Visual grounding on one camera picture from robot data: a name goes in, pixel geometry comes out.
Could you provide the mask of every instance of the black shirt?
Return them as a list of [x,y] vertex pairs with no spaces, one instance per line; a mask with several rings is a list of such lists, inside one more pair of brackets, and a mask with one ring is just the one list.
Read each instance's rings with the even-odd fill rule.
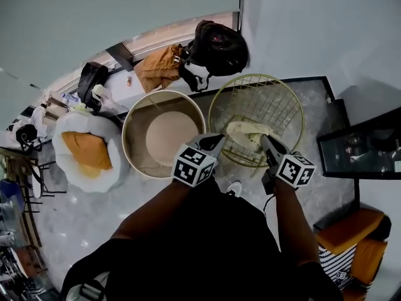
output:
[[69,270],[61,294],[110,272],[108,300],[154,297],[342,300],[317,263],[287,264],[260,210],[220,193],[213,179],[190,191],[151,238],[113,239]]

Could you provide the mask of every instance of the white box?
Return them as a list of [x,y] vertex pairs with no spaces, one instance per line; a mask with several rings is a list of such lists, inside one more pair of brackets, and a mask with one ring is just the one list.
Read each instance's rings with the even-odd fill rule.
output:
[[316,166],[303,156],[284,155],[277,177],[293,187],[307,186]]
[[195,187],[212,175],[216,161],[216,158],[183,144],[174,157],[171,176]]

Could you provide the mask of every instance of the marble floor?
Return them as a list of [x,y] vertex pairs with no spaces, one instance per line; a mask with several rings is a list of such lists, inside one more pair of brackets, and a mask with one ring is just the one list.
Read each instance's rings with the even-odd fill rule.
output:
[[[308,187],[297,191],[306,219],[312,225],[324,215],[353,199],[353,180],[322,176],[316,136],[322,129],[330,130],[329,108],[326,92],[320,80],[288,84],[298,96],[305,111],[306,129],[298,150],[318,169]],[[208,108],[212,97],[197,98],[202,110]],[[54,160],[51,143],[38,154],[39,163]],[[261,184],[263,170],[253,170],[235,165],[225,157],[219,159],[216,180],[223,191],[228,184],[240,180],[244,186],[242,197],[259,209],[263,209],[266,195]],[[35,214],[36,227],[43,247],[42,256],[48,266],[48,275],[59,290],[68,269],[74,262],[95,251],[106,242],[118,225],[130,213],[155,196],[170,181],[156,181],[130,170],[125,182],[109,193],[84,193],[68,184],[63,171],[53,164],[44,175],[50,190],[67,190],[54,198],[42,198],[40,213]],[[268,225],[276,238],[277,219],[275,201],[266,208]]]

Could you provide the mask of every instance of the sneaker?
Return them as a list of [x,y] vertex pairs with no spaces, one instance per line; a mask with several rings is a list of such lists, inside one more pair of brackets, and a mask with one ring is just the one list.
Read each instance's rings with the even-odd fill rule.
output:
[[240,181],[235,181],[229,185],[227,188],[226,194],[235,196],[238,198],[241,195],[242,192],[242,184]]

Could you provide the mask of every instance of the cable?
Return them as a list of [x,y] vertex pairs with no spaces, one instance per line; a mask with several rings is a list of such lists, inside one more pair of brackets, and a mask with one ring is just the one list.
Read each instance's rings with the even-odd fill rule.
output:
[[270,198],[268,198],[268,200],[267,200],[266,203],[264,204],[263,214],[264,214],[264,218],[266,218],[266,219],[268,218],[268,217],[266,216],[266,206],[268,205],[268,203],[270,202],[270,200],[271,200],[272,198],[274,198],[274,195],[273,195],[273,194],[271,195]]

